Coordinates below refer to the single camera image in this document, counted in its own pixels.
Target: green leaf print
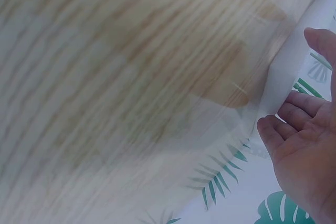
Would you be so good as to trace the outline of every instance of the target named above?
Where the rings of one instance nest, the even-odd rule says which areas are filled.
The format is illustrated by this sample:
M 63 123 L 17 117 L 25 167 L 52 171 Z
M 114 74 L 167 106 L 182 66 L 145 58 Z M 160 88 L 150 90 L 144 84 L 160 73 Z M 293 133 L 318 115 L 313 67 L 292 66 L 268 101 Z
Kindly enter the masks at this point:
M 229 151 L 234 156 L 233 160 L 238 159 L 240 161 L 247 162 L 247 158 L 244 154 L 232 145 L 227 145 Z M 219 151 L 219 157 L 209 155 L 209 158 L 214 161 L 215 167 L 208 167 L 203 164 L 199 164 L 200 168 L 196 168 L 195 171 L 200 175 L 197 177 L 189 178 L 193 182 L 200 183 L 200 186 L 189 185 L 186 186 L 190 189 L 200 190 L 202 192 L 202 197 L 206 210 L 209 209 L 209 201 L 212 199 L 214 204 L 217 203 L 216 189 L 225 198 L 225 191 L 230 191 L 230 188 L 224 179 L 223 175 L 226 173 L 229 177 L 233 178 L 239 185 L 238 177 L 234 173 L 234 170 L 242 170 L 238 165 L 233 163 L 229 158 L 227 158 L 223 152 Z
M 255 224 L 315 224 L 283 191 L 273 193 L 258 207 L 260 219 Z

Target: wood grain pattern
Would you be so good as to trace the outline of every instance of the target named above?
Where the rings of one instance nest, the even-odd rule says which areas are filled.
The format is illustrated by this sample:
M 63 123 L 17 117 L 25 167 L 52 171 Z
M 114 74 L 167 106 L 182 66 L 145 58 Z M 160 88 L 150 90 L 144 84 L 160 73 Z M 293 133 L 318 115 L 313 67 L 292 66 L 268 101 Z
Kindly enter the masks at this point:
M 179 209 L 311 1 L 0 0 L 0 222 Z

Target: blurred surface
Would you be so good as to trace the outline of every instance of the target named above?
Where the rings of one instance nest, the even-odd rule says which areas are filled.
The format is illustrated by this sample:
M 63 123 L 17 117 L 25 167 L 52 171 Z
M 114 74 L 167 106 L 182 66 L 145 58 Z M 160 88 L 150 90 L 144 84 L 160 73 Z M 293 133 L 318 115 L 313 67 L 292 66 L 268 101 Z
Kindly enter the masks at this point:
M 311 1 L 0 0 L 0 221 L 179 209 L 251 133 Z

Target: monstera leaf print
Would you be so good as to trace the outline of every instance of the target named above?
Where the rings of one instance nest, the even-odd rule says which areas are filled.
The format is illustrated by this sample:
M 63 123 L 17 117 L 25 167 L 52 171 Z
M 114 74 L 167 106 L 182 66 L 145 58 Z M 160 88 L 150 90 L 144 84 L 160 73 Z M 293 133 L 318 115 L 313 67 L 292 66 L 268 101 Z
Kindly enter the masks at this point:
M 260 219 L 255 224 L 315 224 L 283 191 L 273 193 L 258 207 Z

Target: teal leaf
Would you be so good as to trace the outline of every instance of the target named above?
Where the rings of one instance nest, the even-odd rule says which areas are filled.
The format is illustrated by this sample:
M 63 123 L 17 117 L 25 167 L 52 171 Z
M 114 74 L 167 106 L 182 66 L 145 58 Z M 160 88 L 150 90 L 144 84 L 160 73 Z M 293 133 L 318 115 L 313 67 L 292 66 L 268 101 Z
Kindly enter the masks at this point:
M 212 181 L 209 182 L 209 190 L 210 190 L 212 200 L 216 204 L 216 194 L 215 194 L 215 189 L 214 189 L 214 185 L 212 184 Z
M 217 177 L 219 178 L 220 182 L 222 182 L 222 184 L 225 186 L 225 188 L 231 193 L 229 187 L 228 187 L 227 184 L 225 183 L 225 180 L 224 180 L 222 174 L 221 174 L 221 173 L 218 173 L 218 174 L 217 174 Z
M 238 150 L 236 147 L 229 145 L 229 144 L 227 144 L 227 147 L 229 148 L 232 155 L 234 155 L 237 159 L 247 162 L 247 158 L 243 155 L 243 153 L 241 153 L 240 150 Z
M 173 224 L 175 222 L 178 222 L 180 219 L 173 219 L 167 222 L 167 224 Z
M 220 185 L 221 183 L 219 182 L 218 178 L 217 177 L 214 177 L 214 181 L 215 181 L 215 184 L 218 188 L 218 190 L 220 191 L 220 193 L 223 195 L 223 197 L 225 198 L 225 193 L 223 191 L 223 188 L 222 186 Z
M 227 167 L 226 165 L 223 167 L 224 171 L 226 171 L 232 178 L 237 181 L 237 185 L 239 185 L 237 176 Z
M 205 194 L 205 187 L 202 190 L 202 196 L 203 196 L 203 200 L 204 200 L 204 204 L 205 204 L 206 210 L 209 210 L 209 208 L 208 208 L 208 201 L 206 199 L 206 194 Z
M 314 224 L 283 191 L 273 193 L 258 207 L 260 219 L 255 224 Z
M 232 163 L 231 161 L 228 162 L 230 166 L 232 166 L 233 168 L 235 169 L 238 169 L 238 170 L 243 170 L 241 169 L 239 166 L 235 165 L 234 163 Z

